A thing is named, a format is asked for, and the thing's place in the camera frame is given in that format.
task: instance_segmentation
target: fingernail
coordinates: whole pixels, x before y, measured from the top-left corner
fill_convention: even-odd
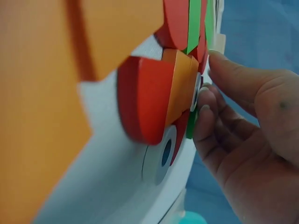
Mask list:
[[[201,107],[199,113],[201,113],[202,111],[205,111],[205,110],[210,110],[210,106],[208,104],[205,104]]]
[[[199,89],[198,94],[200,94],[201,92],[207,91],[207,90],[209,90],[209,88],[207,88],[207,87],[202,87],[202,88]]]
[[[216,56],[218,57],[219,59],[221,60],[228,60],[227,57],[225,57],[222,53],[216,51],[216,50],[209,50],[209,55],[213,55],[213,56]]]
[[[210,86],[211,84],[210,83],[203,83],[202,87],[207,87],[207,86]]]

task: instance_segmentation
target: circular hole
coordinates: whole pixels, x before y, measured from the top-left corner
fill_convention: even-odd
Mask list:
[[[196,104],[196,102],[197,102],[197,97],[198,97],[198,89],[197,89],[196,92],[195,92],[195,97],[194,97],[193,105]]]
[[[165,165],[165,163],[168,160],[169,154],[170,154],[170,149],[171,149],[171,139],[168,140],[164,152],[163,152],[163,156],[162,156],[162,167]]]

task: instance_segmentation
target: foam puzzle piece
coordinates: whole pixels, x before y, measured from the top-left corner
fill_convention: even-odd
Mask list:
[[[207,0],[205,25],[208,49],[212,49],[214,47],[214,11],[215,8],[213,0]]]
[[[185,54],[189,54],[198,45],[201,0],[189,1],[189,28],[188,28],[188,46],[184,49]]]
[[[135,141],[161,142],[174,64],[130,56],[119,68],[117,98],[122,125]]]
[[[204,83],[204,77],[200,76],[200,88],[202,87],[203,83]],[[195,110],[193,112],[190,112],[190,115],[189,115],[188,125],[187,125],[187,130],[186,130],[186,137],[188,139],[193,138],[193,131],[194,131],[194,126],[195,126],[195,122],[196,122],[197,118],[198,118],[198,109],[196,107]]]
[[[91,131],[77,95],[65,3],[3,3],[0,223],[27,224]]]
[[[206,17],[206,5],[207,0],[201,0],[201,13],[200,13],[200,28],[199,28],[199,43],[198,46],[193,49],[189,54],[194,56],[199,62],[202,60],[205,54],[205,43],[206,43],[206,27],[205,27],[205,17]]]
[[[179,151],[179,148],[180,148],[183,138],[185,136],[188,119],[189,119],[189,114],[190,114],[190,110],[183,112],[182,116],[173,123],[177,128],[177,140],[176,140],[176,145],[174,148],[174,152],[173,152],[173,156],[172,156],[170,165],[172,165],[173,162],[175,161],[176,156]]]
[[[224,54],[225,43],[226,43],[226,36],[224,34],[216,34],[214,50]]]
[[[202,60],[199,63],[199,67],[198,67],[198,72],[200,72],[201,74],[203,74],[204,71],[205,71],[207,57],[208,57],[208,50],[207,50],[207,41],[206,41],[206,43],[205,43],[205,53],[204,53],[204,56],[203,56]]]
[[[206,20],[207,1],[208,0],[201,0],[200,28],[199,28],[200,35],[205,35],[205,33],[206,33],[205,20]]]
[[[90,54],[90,80],[102,80],[130,55],[131,51],[164,22],[161,0],[108,0],[81,2],[84,36]]]
[[[188,87],[185,89],[185,106],[184,108],[190,108],[193,104],[193,95],[194,95],[194,88],[196,84],[196,78],[197,78],[197,70],[198,70],[198,61],[193,57],[189,56],[191,58],[190,68],[189,68],[189,82]]]
[[[188,43],[189,0],[164,0],[164,24],[156,37],[164,48],[184,50]]]
[[[190,108],[191,104],[186,107],[186,94],[182,93],[188,88],[191,58],[179,50],[164,49],[162,60],[175,64],[165,123],[165,127],[168,127],[181,116],[183,111]]]

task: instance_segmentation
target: blue background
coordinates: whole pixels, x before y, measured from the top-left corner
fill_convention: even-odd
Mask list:
[[[289,69],[299,74],[298,0],[225,0],[221,33],[225,55],[240,64],[263,69]],[[248,120],[232,100],[231,106]],[[185,209],[201,214],[208,224],[240,224],[215,179],[198,155],[187,182]]]

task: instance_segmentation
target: green strip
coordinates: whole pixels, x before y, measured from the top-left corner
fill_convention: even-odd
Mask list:
[[[195,127],[195,122],[197,120],[197,116],[198,116],[197,108],[195,108],[195,110],[193,112],[191,112],[189,115],[187,131],[186,131],[186,137],[188,139],[193,138],[193,131],[194,131],[194,127]]]
[[[212,49],[213,46],[213,39],[214,39],[214,16],[213,16],[213,0],[207,0],[206,6],[206,40],[207,40],[207,47],[208,49]]]
[[[188,45],[183,52],[189,54],[198,45],[201,0],[189,1]]]

